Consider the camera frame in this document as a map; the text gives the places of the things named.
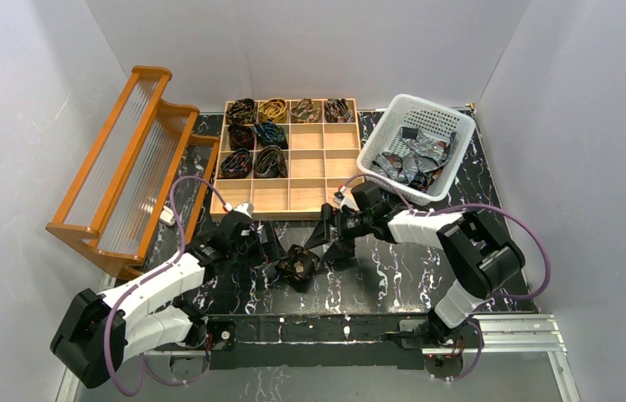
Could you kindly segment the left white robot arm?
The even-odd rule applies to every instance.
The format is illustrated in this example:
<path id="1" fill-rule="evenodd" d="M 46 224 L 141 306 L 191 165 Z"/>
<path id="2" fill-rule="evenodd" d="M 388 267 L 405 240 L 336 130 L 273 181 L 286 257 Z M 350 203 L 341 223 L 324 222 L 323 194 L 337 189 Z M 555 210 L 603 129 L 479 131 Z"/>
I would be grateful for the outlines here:
<path id="1" fill-rule="evenodd" d="M 250 213 L 234 209 L 201 230 L 157 268 L 71 301 L 49 349 L 87 388 L 114 378 L 122 363 L 170 343 L 207 348 L 215 340 L 209 319 L 184 295 L 219 271 L 250 269 L 286 255 L 270 224 L 257 229 Z"/>

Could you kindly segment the white plastic basket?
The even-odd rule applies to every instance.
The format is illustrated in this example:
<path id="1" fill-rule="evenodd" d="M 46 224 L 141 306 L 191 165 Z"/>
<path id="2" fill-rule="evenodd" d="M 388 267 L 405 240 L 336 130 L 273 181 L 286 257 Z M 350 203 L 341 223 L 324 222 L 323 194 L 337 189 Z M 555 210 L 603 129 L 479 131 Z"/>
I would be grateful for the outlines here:
<path id="1" fill-rule="evenodd" d="M 390 182 L 414 204 L 446 197 L 477 126 L 460 111 L 413 95 L 396 95 L 356 159 L 363 173 Z"/>

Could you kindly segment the black gold floral tie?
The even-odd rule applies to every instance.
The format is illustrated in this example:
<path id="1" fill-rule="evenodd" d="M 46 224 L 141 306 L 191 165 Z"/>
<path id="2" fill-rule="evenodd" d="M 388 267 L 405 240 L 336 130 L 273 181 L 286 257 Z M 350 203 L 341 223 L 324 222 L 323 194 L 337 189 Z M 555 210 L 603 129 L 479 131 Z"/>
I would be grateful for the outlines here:
<path id="1" fill-rule="evenodd" d="M 275 270 L 293 289 L 307 292 L 320 266 L 321 259 L 317 254 L 301 245 L 292 245 L 284 258 L 276 263 Z"/>

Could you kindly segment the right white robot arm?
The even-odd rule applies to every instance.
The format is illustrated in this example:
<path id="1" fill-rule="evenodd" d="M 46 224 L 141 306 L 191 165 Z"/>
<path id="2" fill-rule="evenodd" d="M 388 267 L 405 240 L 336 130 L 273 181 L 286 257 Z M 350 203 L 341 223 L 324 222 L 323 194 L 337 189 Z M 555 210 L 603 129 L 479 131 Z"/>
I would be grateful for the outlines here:
<path id="1" fill-rule="evenodd" d="M 420 322 L 400 322 L 385 340 L 409 347 L 440 345 L 458 337 L 477 307 L 525 266 L 525 257 L 490 214 L 466 209 L 418 211 L 392 203 L 374 182 L 352 188 L 354 206 L 324 204 L 306 249 L 327 245 L 323 260 L 354 256 L 355 241 L 367 235 L 391 244 L 409 243 L 443 251 L 455 275 L 447 293 Z"/>

